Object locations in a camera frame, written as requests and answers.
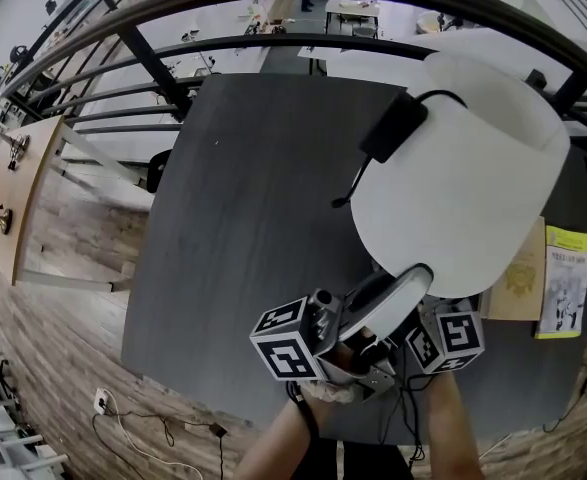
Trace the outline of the person's left hand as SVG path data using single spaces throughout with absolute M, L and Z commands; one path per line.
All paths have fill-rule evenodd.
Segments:
M 364 350 L 374 344 L 374 337 L 353 335 L 345 342 L 338 342 L 327 353 L 327 358 L 346 372 L 364 374 L 372 366 L 371 354 L 365 353 Z

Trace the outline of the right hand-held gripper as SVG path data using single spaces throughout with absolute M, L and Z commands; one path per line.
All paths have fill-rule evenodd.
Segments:
M 421 309 L 405 342 L 425 375 L 462 369 L 485 351 L 479 313 L 450 304 Z

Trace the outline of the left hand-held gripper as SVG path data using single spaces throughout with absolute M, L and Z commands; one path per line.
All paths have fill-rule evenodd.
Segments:
M 335 366 L 327 353 L 345 342 L 341 333 L 350 324 L 343 299 L 326 290 L 264 312 L 250 334 L 250 341 L 272 376 L 278 381 L 324 381 L 353 386 L 357 396 L 369 400 L 389 390 L 395 371 L 389 362 L 389 347 L 364 374 L 346 372 Z

